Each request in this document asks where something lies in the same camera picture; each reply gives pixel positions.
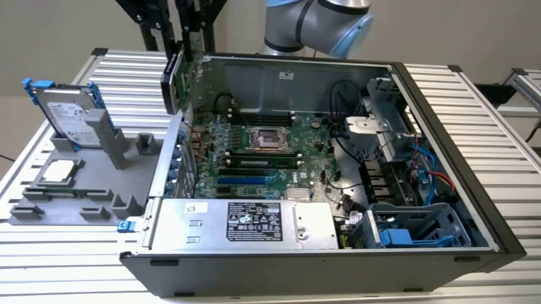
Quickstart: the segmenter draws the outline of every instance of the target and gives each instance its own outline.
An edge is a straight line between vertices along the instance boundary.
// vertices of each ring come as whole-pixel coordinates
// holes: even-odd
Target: warning label
[[[232,242],[283,241],[279,203],[228,203],[227,239]]]
[[[51,109],[53,118],[66,133],[66,137],[82,146],[98,146],[100,140],[92,127],[84,122],[87,112],[83,107],[75,103],[49,102],[47,105]]]

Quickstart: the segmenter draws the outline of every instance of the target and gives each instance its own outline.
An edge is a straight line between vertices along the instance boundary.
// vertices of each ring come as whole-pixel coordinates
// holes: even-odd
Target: sticker
[[[184,213],[206,213],[208,212],[207,202],[186,203]]]
[[[283,241],[279,203],[228,203],[226,237],[231,242]]]
[[[295,78],[295,73],[281,72],[278,78],[283,80],[293,80]]]
[[[87,111],[75,103],[47,103],[66,137],[82,146],[99,146],[100,140],[84,119]]]
[[[269,162],[263,160],[241,160],[242,165],[257,165],[257,166],[267,166]]]

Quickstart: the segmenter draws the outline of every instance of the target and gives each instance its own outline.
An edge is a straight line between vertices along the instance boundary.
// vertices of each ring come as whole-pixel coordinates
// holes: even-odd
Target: hard drive
[[[52,80],[23,80],[32,102],[45,114],[56,136],[70,139],[74,147],[100,148],[100,141],[84,119],[92,109],[106,109],[98,86],[55,84]]]

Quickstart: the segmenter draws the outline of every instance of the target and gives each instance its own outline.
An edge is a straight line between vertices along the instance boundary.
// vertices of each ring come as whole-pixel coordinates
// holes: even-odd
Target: power supply label
[[[227,239],[231,242],[283,241],[279,203],[228,203]]]

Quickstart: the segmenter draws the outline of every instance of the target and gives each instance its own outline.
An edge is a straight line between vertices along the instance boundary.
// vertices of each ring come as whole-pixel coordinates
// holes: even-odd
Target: cpu socket
[[[285,128],[250,128],[249,149],[265,152],[290,152],[289,131]]]

